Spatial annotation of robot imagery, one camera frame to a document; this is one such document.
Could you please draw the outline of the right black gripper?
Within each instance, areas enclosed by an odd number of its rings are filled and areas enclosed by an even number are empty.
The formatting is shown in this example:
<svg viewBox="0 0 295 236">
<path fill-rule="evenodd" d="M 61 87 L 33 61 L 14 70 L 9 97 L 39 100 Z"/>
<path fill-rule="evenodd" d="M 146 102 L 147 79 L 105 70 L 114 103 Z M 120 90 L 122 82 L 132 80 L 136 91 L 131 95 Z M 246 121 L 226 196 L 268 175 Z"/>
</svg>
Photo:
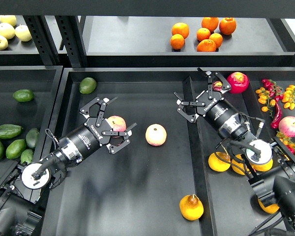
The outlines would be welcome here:
<svg viewBox="0 0 295 236">
<path fill-rule="evenodd" d="M 199 67 L 197 71 L 207 78 L 207 91 L 198 95 L 196 101 L 184 101 L 174 91 L 177 112 L 190 123 L 203 117 L 221 138 L 239 139 L 248 129 L 240 122 L 239 111 L 222 96 L 231 90 L 230 83 L 220 72 L 203 71 Z M 221 89 L 216 91 L 214 84 L 217 82 L 221 83 Z M 191 108 L 194 113 L 188 114 L 187 108 Z"/>
</svg>

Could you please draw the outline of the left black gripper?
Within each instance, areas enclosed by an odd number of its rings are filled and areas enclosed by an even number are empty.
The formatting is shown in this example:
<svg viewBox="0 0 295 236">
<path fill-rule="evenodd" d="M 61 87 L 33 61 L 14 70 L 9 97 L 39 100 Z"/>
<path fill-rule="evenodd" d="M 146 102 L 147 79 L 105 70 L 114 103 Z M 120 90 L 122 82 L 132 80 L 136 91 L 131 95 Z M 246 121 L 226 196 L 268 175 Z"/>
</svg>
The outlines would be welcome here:
<svg viewBox="0 0 295 236">
<path fill-rule="evenodd" d="M 59 140 L 58 150 L 66 162 L 82 162 L 103 146 L 109 154 L 116 154 L 130 144 L 129 138 L 132 129 L 137 126 L 136 122 L 125 131 L 114 131 L 104 119 L 106 107 L 116 99 L 117 96 L 112 99 L 96 97 L 80 108 L 79 112 L 87 119 L 86 122 Z M 111 138 L 115 136 L 121 137 L 121 142 L 113 145 Z"/>
</svg>

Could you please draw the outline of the yellow pear under right arm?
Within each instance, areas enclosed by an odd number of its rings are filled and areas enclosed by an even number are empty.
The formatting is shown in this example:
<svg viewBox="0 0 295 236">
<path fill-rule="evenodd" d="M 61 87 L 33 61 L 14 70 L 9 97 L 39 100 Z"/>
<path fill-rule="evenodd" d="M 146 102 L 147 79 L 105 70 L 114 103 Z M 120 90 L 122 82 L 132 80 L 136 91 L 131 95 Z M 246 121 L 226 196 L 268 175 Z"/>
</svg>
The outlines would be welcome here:
<svg viewBox="0 0 295 236">
<path fill-rule="evenodd" d="M 280 209 L 280 207 L 277 204 L 271 204 L 269 206 L 264 206 L 263 203 L 259 199 L 258 199 L 258 203 L 259 203 L 261 209 L 268 214 L 274 214 L 275 212 L 277 212 Z"/>
</svg>

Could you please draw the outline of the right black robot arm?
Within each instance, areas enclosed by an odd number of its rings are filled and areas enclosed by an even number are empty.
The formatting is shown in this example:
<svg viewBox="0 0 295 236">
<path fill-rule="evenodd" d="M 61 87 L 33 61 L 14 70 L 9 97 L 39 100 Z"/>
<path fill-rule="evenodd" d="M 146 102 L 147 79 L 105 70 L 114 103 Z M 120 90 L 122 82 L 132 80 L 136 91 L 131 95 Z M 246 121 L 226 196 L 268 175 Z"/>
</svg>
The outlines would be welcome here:
<svg viewBox="0 0 295 236">
<path fill-rule="evenodd" d="M 268 207 L 278 204 L 280 213 L 295 232 L 295 156 L 278 137 L 271 142 L 259 138 L 264 119 L 260 119 L 255 134 L 250 130 L 250 116 L 239 112 L 225 98 L 232 89 L 230 83 L 218 71 L 203 71 L 199 75 L 207 79 L 207 88 L 191 101 L 177 93 L 177 112 L 190 123 L 199 117 L 226 141 L 227 151 L 234 157 L 233 147 L 242 150 L 244 172 L 261 203 Z"/>
</svg>

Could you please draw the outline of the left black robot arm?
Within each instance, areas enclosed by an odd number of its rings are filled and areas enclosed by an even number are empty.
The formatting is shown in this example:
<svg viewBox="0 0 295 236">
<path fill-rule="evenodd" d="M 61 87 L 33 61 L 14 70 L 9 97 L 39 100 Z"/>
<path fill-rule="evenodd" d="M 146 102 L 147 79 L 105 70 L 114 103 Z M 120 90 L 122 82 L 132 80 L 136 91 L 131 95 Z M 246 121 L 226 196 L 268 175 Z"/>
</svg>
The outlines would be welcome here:
<svg viewBox="0 0 295 236">
<path fill-rule="evenodd" d="M 80 109 L 85 122 L 66 136 L 56 138 L 50 129 L 55 150 L 38 162 L 15 164 L 0 179 L 0 236 L 33 236 L 41 225 L 49 193 L 67 177 L 68 168 L 79 165 L 102 147 L 115 154 L 130 144 L 133 123 L 114 131 L 104 117 L 108 98 L 96 97 Z"/>
</svg>

